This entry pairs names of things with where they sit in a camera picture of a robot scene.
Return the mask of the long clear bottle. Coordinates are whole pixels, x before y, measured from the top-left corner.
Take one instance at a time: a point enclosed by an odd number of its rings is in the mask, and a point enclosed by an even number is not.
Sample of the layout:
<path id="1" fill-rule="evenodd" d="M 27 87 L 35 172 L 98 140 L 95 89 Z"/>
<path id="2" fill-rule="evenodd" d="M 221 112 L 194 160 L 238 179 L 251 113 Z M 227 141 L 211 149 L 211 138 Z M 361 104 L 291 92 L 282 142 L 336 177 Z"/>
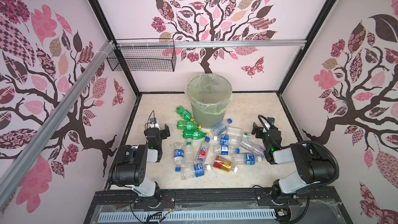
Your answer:
<path id="1" fill-rule="evenodd" d="M 240 146 L 247 150 L 248 152 L 256 155 L 256 156 L 260 156 L 262 158 L 265 158 L 265 148 L 250 141 L 250 140 L 246 140 L 246 139 L 241 139 L 240 140 Z"/>

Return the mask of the green bottle bin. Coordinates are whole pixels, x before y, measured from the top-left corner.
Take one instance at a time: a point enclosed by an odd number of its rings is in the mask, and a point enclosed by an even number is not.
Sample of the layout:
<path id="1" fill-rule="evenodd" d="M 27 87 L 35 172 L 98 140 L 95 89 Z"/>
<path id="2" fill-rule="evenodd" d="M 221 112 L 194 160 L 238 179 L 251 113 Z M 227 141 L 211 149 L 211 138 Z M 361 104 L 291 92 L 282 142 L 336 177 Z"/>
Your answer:
<path id="1" fill-rule="evenodd" d="M 177 113 L 181 118 L 183 118 L 184 120 L 187 120 L 187 121 L 190 121 L 190 122 L 194 122 L 194 121 L 195 121 L 195 119 L 193 118 L 193 115 L 192 115 L 188 110 L 186 110 L 184 107 L 182 107 L 182 106 L 178 106 L 178 107 L 176 108 L 176 113 Z"/>

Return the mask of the clear bottle blue cap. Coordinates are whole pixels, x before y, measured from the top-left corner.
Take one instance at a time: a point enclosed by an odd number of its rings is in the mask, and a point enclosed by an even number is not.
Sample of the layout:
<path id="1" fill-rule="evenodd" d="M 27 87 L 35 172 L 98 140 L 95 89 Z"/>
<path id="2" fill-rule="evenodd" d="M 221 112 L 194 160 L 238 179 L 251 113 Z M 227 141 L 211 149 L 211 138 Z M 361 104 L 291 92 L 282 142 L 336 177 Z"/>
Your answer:
<path id="1" fill-rule="evenodd" d="M 230 119 L 230 118 L 224 119 L 211 128 L 211 133 L 214 136 L 219 136 L 227 130 L 227 128 L 229 127 L 229 125 L 231 123 L 232 123 L 232 119 Z"/>

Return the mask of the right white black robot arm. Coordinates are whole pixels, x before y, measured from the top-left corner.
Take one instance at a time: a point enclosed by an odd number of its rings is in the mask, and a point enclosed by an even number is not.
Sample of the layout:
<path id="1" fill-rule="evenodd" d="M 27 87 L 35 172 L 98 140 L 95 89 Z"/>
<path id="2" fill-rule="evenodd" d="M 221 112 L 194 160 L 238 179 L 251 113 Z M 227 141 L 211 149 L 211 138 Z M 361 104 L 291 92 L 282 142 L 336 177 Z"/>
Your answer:
<path id="1" fill-rule="evenodd" d="M 262 152 L 272 165 L 294 163 L 296 170 L 288 176 L 273 182 L 270 192 L 276 204 L 282 204 L 295 194 L 310 192 L 336 181 L 340 167 L 334 155 L 322 144 L 314 141 L 300 141 L 282 146 L 282 133 L 267 118 L 259 115 L 261 126 L 253 123 L 251 134 L 261 139 L 265 148 Z"/>

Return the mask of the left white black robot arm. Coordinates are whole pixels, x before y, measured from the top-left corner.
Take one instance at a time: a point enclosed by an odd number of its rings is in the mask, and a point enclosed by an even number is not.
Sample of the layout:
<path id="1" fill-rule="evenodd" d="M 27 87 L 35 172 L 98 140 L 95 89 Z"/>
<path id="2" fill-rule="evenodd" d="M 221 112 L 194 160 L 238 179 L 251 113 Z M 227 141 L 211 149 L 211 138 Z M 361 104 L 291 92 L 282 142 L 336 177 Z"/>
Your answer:
<path id="1" fill-rule="evenodd" d="M 148 163 L 159 163 L 163 156 L 162 141 L 170 136 L 168 125 L 160 129 L 151 124 L 144 131 L 147 139 L 142 145 L 121 145 L 110 167 L 108 183 L 111 186 L 129 188 L 138 196 L 148 199 L 161 199 L 157 182 L 146 176 Z"/>

